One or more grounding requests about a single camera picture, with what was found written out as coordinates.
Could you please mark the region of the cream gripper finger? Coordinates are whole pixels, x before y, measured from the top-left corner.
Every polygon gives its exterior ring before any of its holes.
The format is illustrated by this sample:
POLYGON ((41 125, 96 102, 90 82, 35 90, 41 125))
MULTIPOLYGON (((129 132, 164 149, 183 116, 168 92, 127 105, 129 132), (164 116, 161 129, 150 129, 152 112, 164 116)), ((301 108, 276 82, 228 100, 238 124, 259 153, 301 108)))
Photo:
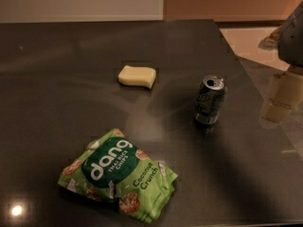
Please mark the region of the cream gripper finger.
POLYGON ((275 103, 272 99, 269 99, 263 103, 261 117, 267 121, 279 123, 283 121, 291 112, 291 107, 280 103, 275 103))

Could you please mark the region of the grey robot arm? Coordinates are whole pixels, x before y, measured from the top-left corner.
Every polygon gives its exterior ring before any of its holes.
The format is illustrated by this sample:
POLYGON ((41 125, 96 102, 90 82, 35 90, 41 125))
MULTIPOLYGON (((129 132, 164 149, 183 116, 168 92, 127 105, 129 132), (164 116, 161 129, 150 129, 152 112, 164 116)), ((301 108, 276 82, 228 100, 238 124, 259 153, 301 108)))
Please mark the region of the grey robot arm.
POLYGON ((261 110, 261 117, 273 123, 283 121, 303 101, 303 2, 282 24, 277 54, 289 67, 274 74, 261 110))

